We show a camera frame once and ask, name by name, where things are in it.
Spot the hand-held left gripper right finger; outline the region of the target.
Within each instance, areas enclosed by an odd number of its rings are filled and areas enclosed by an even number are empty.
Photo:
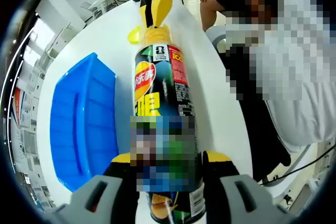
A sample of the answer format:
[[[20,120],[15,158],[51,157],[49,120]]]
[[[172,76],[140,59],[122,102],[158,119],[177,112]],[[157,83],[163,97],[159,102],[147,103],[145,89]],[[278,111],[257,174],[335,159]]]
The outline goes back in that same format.
[[[289,213],[273,204],[271,194],[241,175],[225,154],[204,151],[206,223],[288,223]]]

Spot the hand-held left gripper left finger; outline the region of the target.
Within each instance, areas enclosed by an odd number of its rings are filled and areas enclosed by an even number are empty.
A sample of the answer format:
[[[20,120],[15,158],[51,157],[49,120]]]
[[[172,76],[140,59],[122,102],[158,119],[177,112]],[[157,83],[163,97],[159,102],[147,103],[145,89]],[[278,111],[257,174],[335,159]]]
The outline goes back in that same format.
[[[103,175],[74,191],[51,214],[51,223],[135,223],[138,200],[131,154],[120,154]]]

